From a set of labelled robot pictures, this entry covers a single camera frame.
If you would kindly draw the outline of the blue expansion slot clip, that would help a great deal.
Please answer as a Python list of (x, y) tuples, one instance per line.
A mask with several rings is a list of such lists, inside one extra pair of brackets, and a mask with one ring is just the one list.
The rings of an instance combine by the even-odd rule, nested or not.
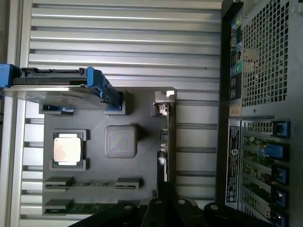
[(277, 188), (271, 189), (271, 198), (273, 203), (279, 205), (282, 208), (287, 209), (289, 205), (288, 192)]
[(268, 143), (266, 146), (260, 147), (258, 153), (266, 155), (270, 158), (288, 162), (290, 159), (290, 146), (284, 143)]
[(277, 138), (290, 138), (290, 121), (273, 121), (273, 136)]
[(282, 185), (289, 185), (289, 168), (286, 166), (272, 165), (271, 176), (275, 182)]

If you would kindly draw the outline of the green RAM stick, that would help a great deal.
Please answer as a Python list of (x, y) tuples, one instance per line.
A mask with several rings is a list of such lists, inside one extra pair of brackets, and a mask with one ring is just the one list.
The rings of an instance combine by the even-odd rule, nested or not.
[(70, 203), (61, 206), (45, 206), (43, 214), (76, 215), (95, 214), (119, 203)]

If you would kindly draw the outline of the white label sticker on case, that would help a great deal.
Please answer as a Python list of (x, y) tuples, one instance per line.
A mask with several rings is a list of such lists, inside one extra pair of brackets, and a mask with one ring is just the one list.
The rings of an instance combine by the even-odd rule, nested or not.
[(237, 203), (240, 157), (240, 127), (229, 127), (226, 203)]

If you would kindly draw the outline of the gray plastic parts rack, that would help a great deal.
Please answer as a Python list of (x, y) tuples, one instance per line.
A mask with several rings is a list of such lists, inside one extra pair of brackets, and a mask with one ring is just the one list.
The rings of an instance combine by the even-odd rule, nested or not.
[[(46, 115), (42, 213), (45, 206), (138, 202), (156, 195), (157, 154), (166, 118), (153, 115), (153, 104), (156, 91), (168, 90), (174, 90), (176, 96), (171, 87), (120, 87), (121, 111), (64, 109), (68, 116), (57, 112)], [(105, 157), (104, 130), (110, 125), (136, 126), (138, 144), (134, 158)], [(54, 140), (59, 137), (81, 139), (81, 161), (77, 165), (59, 165), (53, 160)]]

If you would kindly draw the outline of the gray square socket cover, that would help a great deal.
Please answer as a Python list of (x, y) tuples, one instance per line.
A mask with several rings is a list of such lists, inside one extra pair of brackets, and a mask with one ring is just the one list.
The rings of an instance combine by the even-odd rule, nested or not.
[(104, 130), (104, 155), (107, 158), (134, 158), (137, 144), (135, 125), (110, 125)]

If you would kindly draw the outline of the silver CPU chip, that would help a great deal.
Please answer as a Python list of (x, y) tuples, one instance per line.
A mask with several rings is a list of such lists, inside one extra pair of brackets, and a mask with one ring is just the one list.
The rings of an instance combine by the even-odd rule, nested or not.
[(76, 137), (55, 138), (53, 160), (59, 165), (77, 165), (81, 161), (81, 139)]

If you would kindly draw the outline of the hard disk in blue carrier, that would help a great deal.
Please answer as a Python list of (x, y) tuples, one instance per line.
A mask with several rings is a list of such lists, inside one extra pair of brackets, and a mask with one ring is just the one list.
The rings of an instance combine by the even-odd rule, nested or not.
[(93, 67), (41, 70), (0, 64), (0, 96), (39, 103), (52, 111), (121, 111), (123, 95)]

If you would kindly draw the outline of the black open PC case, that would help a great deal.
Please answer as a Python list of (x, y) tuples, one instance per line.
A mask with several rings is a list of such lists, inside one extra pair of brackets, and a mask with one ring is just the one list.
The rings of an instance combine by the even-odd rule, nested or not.
[[(303, 227), (303, 0), (223, 0), (215, 200), (273, 227)], [(290, 138), (273, 136), (290, 121)], [(226, 203), (229, 127), (240, 127), (237, 203)], [(288, 162), (260, 155), (268, 143), (290, 146)], [(289, 185), (272, 165), (289, 168)], [(288, 192), (288, 208), (271, 189)]]

